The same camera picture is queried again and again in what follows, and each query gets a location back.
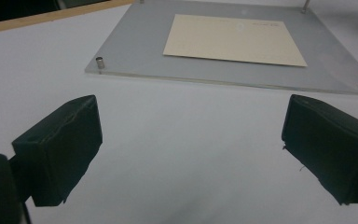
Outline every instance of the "cream card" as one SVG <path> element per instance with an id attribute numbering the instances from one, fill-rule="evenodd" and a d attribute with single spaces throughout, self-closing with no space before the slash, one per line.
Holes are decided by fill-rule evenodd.
<path id="1" fill-rule="evenodd" d="M 282 21 L 177 14 L 163 54 L 307 66 Z"/>

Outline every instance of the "white surface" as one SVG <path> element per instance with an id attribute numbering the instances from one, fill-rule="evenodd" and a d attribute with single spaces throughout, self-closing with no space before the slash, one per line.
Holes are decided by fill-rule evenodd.
<path id="1" fill-rule="evenodd" d="M 310 6 L 358 60 L 358 2 Z M 358 96 L 85 74 L 127 8 L 0 32 L 0 153 L 66 101 L 100 107 L 100 152 L 66 204 L 28 201 L 34 223 L 358 224 L 358 204 L 339 206 L 281 140 L 292 93 L 356 118 Z"/>

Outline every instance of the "metal bolt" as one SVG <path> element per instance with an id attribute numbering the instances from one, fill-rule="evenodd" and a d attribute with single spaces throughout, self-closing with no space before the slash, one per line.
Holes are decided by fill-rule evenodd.
<path id="1" fill-rule="evenodd" d="M 98 57 L 95 59 L 95 61 L 97 61 L 97 65 L 99 69 L 104 69 L 103 57 Z"/>

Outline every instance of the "metal standoff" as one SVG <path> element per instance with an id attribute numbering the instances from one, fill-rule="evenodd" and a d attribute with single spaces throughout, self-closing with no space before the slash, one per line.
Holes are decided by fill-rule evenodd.
<path id="1" fill-rule="evenodd" d="M 104 62 L 103 62 L 103 57 L 98 57 L 95 59 L 95 61 L 97 61 L 97 65 L 99 69 L 103 69 L 104 68 Z"/>
<path id="2" fill-rule="evenodd" d="M 302 14 L 305 14 L 307 12 L 307 8 L 309 4 L 310 4 L 310 0 L 307 0 L 303 6 L 303 9 L 301 10 Z"/>

